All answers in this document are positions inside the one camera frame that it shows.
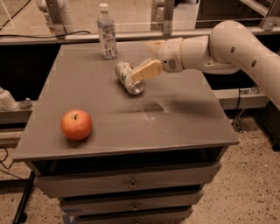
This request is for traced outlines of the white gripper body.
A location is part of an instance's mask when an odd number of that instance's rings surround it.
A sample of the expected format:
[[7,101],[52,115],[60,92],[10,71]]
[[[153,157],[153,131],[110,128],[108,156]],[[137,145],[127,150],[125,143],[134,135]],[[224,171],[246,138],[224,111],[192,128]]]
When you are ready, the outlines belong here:
[[176,73],[184,70],[181,59],[182,38],[168,39],[159,45],[157,59],[163,64],[167,73]]

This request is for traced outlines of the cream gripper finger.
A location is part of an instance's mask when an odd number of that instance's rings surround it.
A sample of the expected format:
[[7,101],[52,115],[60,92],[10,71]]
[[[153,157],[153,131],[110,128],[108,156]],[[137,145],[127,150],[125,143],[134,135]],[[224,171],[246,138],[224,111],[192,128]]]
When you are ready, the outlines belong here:
[[163,71],[163,65],[158,59],[146,59],[131,72],[131,79],[136,81],[146,80],[159,76]]
[[150,53],[152,53],[154,56],[157,56],[158,49],[164,42],[164,40],[149,40],[145,43],[145,45]]

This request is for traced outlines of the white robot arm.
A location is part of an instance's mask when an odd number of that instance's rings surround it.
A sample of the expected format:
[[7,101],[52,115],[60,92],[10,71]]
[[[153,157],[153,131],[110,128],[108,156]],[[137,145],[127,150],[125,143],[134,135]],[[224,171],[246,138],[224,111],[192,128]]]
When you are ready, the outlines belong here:
[[197,69],[208,74],[242,70],[280,109],[280,55],[264,46],[243,24],[228,20],[207,36],[150,41],[156,56],[132,70],[134,82],[160,75]]

